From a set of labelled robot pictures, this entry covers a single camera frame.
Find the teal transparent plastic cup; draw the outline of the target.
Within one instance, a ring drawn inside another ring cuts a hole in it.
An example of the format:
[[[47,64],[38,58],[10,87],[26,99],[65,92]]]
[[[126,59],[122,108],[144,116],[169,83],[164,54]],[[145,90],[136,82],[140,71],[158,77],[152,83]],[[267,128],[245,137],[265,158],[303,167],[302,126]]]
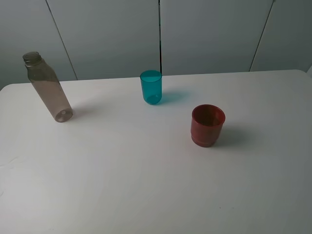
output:
[[[156,70],[144,71],[140,75],[143,99],[150,105],[156,105],[162,98],[162,74]]]

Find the red plastic cup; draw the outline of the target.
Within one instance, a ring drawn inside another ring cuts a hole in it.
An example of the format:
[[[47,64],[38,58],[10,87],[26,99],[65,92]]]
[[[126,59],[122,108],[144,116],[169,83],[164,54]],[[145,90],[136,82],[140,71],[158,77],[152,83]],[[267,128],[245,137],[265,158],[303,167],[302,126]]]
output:
[[[202,104],[192,111],[191,138],[200,147],[213,146],[219,138],[225,113],[218,107]]]

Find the clear plastic water bottle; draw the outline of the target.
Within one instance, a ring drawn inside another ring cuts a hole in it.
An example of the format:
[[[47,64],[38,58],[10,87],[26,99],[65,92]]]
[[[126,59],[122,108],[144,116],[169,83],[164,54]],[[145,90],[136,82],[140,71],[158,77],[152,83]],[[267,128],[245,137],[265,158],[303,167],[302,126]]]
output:
[[[28,52],[22,56],[27,76],[56,122],[71,119],[74,111],[63,91],[55,71],[38,52]]]

